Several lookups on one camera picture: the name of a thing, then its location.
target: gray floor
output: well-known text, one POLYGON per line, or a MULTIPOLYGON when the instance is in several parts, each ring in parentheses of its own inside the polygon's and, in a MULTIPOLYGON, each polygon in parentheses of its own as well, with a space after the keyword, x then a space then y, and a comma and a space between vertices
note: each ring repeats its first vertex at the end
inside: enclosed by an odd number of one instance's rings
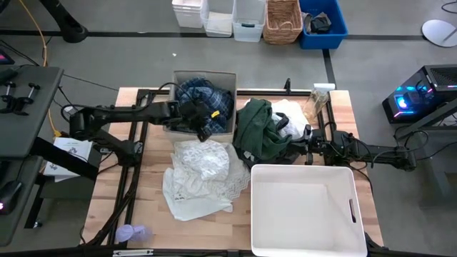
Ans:
MULTIPOLYGON (((43 30, 56 24, 37 1, 25 1, 43 30)), ((169 0, 62 0, 67 9, 91 31, 201 32, 180 29, 169 0)), ((457 24, 457 15, 441 11, 439 0, 340 0, 350 35, 421 35, 428 19, 457 24)), ((0 15, 1 29, 34 29, 21 7, 13 4, 0 15)), ((41 60, 37 36, 2 36, 3 40, 41 60)), ((270 46, 239 43, 233 39, 192 38, 88 38, 67 44, 55 37, 48 45, 49 63, 66 74, 107 86, 158 86, 169 81, 173 70, 211 69, 233 71, 243 88, 276 88, 291 78, 295 89, 309 89, 327 82, 322 51, 303 51, 298 44, 270 46)), ((425 64, 455 64, 456 49, 442 49, 427 41, 345 40, 331 51, 338 89, 351 92, 360 137, 367 143, 394 144, 381 101, 397 85, 425 64)), ((65 92, 74 103, 112 104, 115 91, 64 78, 65 92)), ((56 100, 65 104, 60 94, 56 100)), ((52 107, 56 126, 65 130, 58 108, 52 107)), ((49 125, 42 133, 49 135, 49 125)), ((377 165, 369 171, 384 243, 399 251, 457 254, 457 212, 423 210, 423 172, 405 173, 377 165)), ((40 217, 43 228, 19 228, 14 242, 0 251, 75 246, 89 201, 54 200, 40 217)))

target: purple object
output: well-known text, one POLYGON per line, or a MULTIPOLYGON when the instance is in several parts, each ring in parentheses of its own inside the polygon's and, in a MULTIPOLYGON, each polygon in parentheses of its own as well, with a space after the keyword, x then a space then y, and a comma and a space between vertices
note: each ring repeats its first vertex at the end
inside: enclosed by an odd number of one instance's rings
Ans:
POLYGON ((145 226, 123 225, 116 230, 116 240, 119 242, 130 241, 146 241, 152 236, 150 231, 145 226))

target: blue storage bin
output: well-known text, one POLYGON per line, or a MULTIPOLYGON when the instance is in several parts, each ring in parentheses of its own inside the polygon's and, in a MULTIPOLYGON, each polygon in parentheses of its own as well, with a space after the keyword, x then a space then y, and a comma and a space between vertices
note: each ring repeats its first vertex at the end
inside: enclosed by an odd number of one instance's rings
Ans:
POLYGON ((337 49, 348 36, 338 0, 300 0, 300 8, 302 12, 310 13, 313 17, 323 11, 331 21, 327 34, 307 34, 303 25, 303 35, 300 39, 302 49, 337 49))

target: wooden tabletop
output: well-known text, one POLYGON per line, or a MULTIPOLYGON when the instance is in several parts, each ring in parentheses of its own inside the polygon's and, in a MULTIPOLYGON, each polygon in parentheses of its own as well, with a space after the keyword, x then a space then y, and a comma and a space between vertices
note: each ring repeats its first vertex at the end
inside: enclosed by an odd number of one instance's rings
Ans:
MULTIPOLYGON (((120 88, 116 106, 135 104, 137 91, 138 88, 120 88)), ((246 100, 253 97, 270 102, 284 99, 283 96, 239 96, 237 108, 242 108, 246 100)), ((307 98, 288 96, 287 99, 297 101, 303 106, 307 98)), ((165 96, 157 96, 154 101, 165 100, 165 96)), ((355 137, 358 137, 349 93, 332 91, 331 103, 338 130, 353 133, 355 137)), ((324 120, 327 119, 325 110, 323 116, 324 120)), ((311 125, 314 128, 318 127, 315 121, 311 122, 311 125)), ((140 129, 141 126, 139 126, 137 137, 139 137, 140 129)), ((129 130, 130 124, 111 124, 109 133, 124 140, 129 137, 129 130)), ((162 126, 149 124, 132 224, 147 226, 153 231, 154 237, 146 242, 129 242, 129 248, 251 250, 250 186, 233 201, 233 213, 219 211, 192 221, 174 219, 161 190, 164 171, 168 167, 173 168, 170 157, 170 153, 173 151, 173 145, 166 138, 162 126)), ((303 165, 305 160, 306 157, 301 156, 295 164, 303 165)), ((116 163, 116 157, 112 156, 101 164, 100 169, 114 163, 116 163)), ((320 156, 314 156, 314 164, 323 165, 323 159, 320 156)), ((83 232, 87 241, 96 235, 113 211, 120 174, 121 167, 117 166, 97 178, 83 232)), ((370 185, 362 175, 356 172, 354 178, 365 232, 376 243, 383 245, 370 185)), ((119 220, 122 224, 124 217, 122 216, 119 220)))

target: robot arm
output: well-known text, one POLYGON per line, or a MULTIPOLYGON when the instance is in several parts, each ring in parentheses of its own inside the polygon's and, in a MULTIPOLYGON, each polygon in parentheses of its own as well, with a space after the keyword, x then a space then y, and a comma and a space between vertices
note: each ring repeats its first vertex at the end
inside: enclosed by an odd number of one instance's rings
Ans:
POLYGON ((354 138, 351 133, 334 131, 332 139, 327 141, 321 129, 314 129, 306 125, 302 138, 292 141, 292 151, 307 155, 307 165, 313 163, 313 153, 325 156, 334 166, 347 166, 352 161, 367 163, 383 163, 405 171, 416 168, 416 157, 412 150, 404 146, 373 146, 354 138))
POLYGON ((121 166, 134 166, 143 151, 140 142, 121 141, 101 129, 102 126, 118 122, 146 121, 154 125, 170 126, 181 122, 197 132, 200 141, 205 141, 211 132, 204 128, 206 108, 203 104, 188 102, 182 106, 178 101, 149 103, 143 107, 88 107, 70 116, 70 137, 80 141, 94 141, 95 148, 108 153, 113 151, 121 166))

